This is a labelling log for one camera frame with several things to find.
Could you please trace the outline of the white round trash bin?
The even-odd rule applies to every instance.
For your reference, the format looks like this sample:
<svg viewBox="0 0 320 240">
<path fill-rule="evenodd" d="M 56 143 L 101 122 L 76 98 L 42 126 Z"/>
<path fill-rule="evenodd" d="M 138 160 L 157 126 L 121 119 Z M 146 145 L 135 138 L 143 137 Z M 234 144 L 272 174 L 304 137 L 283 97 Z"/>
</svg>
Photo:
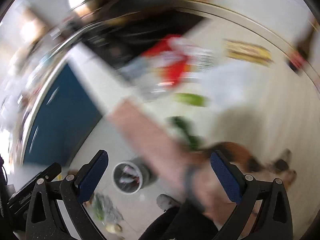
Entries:
<svg viewBox="0 0 320 240">
<path fill-rule="evenodd" d="M 157 176 L 141 158 L 119 162 L 112 171 L 112 181 L 123 194 L 135 194 L 152 185 Z"/>
</svg>

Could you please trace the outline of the blue kitchen cabinets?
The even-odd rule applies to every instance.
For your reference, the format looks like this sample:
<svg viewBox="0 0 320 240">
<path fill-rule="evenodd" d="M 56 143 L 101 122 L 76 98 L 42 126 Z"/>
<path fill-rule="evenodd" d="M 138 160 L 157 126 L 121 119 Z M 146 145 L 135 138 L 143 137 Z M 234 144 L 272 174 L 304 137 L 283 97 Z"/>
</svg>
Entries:
<svg viewBox="0 0 320 240">
<path fill-rule="evenodd" d="M 23 152 L 23 163 L 68 166 L 102 114 L 68 64 L 44 95 Z"/>
</svg>

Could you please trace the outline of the clear plastic bag with greens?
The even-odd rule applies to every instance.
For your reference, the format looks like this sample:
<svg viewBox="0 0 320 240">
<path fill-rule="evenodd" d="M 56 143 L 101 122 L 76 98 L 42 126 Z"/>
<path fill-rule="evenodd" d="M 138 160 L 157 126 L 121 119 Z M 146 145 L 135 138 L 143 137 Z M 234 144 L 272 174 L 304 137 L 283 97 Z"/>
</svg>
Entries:
<svg viewBox="0 0 320 240">
<path fill-rule="evenodd" d="M 123 215 L 114 206 L 109 196 L 100 193 L 93 194 L 91 206 L 94 215 L 104 224 L 109 233 L 118 234 L 123 231 L 119 224 L 124 220 Z"/>
</svg>

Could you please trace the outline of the cat print table mat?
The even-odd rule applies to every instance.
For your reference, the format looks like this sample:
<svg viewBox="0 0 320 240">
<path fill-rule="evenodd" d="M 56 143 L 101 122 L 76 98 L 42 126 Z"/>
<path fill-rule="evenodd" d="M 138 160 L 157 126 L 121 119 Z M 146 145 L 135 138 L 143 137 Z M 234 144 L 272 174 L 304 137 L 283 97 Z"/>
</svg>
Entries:
<svg viewBox="0 0 320 240">
<path fill-rule="evenodd" d="M 297 172 L 289 167 L 291 151 L 288 149 L 282 152 L 279 159 L 269 164 L 261 164 L 247 148 L 234 142 L 220 142 L 210 148 L 189 153 L 194 170 L 190 174 L 188 194 L 193 194 L 191 201 L 216 225 L 222 226 L 227 221 L 235 203 L 229 200 L 210 166 L 210 155 L 215 150 L 220 151 L 243 174 L 250 174 L 257 180 L 273 181 L 280 178 L 288 189 L 297 178 Z"/>
</svg>

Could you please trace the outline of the person's black trouser legs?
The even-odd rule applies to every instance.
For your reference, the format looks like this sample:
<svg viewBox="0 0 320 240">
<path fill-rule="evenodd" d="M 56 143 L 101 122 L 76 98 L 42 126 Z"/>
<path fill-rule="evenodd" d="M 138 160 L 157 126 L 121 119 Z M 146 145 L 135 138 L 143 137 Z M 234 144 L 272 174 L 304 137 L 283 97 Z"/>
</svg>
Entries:
<svg viewBox="0 0 320 240">
<path fill-rule="evenodd" d="M 213 239 L 218 233 L 214 222 L 195 206 L 185 202 L 171 207 L 152 222 L 139 240 L 158 239 Z"/>
</svg>

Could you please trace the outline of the left grey slipper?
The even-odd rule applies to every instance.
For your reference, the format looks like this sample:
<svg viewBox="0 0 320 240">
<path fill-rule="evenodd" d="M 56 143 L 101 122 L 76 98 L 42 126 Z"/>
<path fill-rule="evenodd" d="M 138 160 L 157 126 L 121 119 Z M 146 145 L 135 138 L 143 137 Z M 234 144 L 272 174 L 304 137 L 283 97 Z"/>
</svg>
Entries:
<svg viewBox="0 0 320 240">
<path fill-rule="evenodd" d="M 177 200 L 175 200 L 174 198 L 166 194 L 160 194 L 156 198 L 156 203 L 158 207 L 164 212 L 168 211 L 170 208 L 181 206 L 180 202 L 178 202 Z"/>
</svg>

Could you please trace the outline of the dark green vegetable scrap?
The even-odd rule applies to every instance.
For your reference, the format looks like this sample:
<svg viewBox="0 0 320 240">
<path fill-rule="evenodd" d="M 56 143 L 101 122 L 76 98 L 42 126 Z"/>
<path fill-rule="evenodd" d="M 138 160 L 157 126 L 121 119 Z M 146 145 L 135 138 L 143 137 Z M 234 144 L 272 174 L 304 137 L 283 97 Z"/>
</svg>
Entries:
<svg viewBox="0 0 320 240">
<path fill-rule="evenodd" d="M 179 135 L 180 143 L 182 146 L 190 152 L 200 152 L 201 148 L 201 138 L 196 136 L 191 131 L 191 123 L 182 116 L 172 116 L 169 118 L 170 123 L 174 126 Z"/>
</svg>

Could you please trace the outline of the pink cloth on counter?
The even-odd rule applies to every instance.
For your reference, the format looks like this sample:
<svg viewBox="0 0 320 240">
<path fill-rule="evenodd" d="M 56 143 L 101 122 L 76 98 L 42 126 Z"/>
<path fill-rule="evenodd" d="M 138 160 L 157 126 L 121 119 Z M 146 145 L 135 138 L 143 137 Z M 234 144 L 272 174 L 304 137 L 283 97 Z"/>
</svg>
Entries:
<svg viewBox="0 0 320 240">
<path fill-rule="evenodd" d="M 172 139 L 131 100 L 120 102 L 107 115 L 134 152 L 159 178 L 185 193 L 187 168 L 198 163 L 195 157 Z"/>
</svg>

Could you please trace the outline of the yellow cling wrap box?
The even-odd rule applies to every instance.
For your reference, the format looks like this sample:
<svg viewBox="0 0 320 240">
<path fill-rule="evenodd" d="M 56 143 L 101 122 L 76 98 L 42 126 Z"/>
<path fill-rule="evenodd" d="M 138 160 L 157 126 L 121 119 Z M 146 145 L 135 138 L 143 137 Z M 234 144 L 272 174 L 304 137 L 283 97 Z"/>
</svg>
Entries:
<svg viewBox="0 0 320 240">
<path fill-rule="evenodd" d="M 273 62 L 271 52 L 263 46 L 236 40 L 224 40 L 224 43 L 228 58 L 263 66 Z"/>
</svg>

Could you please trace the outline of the red white snack bag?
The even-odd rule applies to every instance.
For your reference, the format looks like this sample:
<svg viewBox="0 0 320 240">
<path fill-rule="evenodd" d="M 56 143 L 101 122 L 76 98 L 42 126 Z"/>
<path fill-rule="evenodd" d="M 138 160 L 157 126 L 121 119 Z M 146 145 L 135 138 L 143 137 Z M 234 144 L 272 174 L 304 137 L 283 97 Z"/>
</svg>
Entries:
<svg viewBox="0 0 320 240">
<path fill-rule="evenodd" d="M 214 63 L 211 50 L 179 35 L 167 35 L 120 68 L 120 73 L 145 100 L 153 101 L 171 92 L 182 81 L 210 70 Z"/>
</svg>

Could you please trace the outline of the black stove top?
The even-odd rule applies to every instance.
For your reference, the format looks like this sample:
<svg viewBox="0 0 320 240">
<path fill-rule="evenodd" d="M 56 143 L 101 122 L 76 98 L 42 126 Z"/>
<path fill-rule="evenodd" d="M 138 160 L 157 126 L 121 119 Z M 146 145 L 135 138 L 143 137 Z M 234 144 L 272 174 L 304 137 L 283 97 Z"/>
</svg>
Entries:
<svg viewBox="0 0 320 240">
<path fill-rule="evenodd" d="M 118 27 L 99 27 L 82 42 L 114 69 L 138 57 L 167 35 L 184 35 L 204 20 L 202 16 L 170 9 Z"/>
</svg>

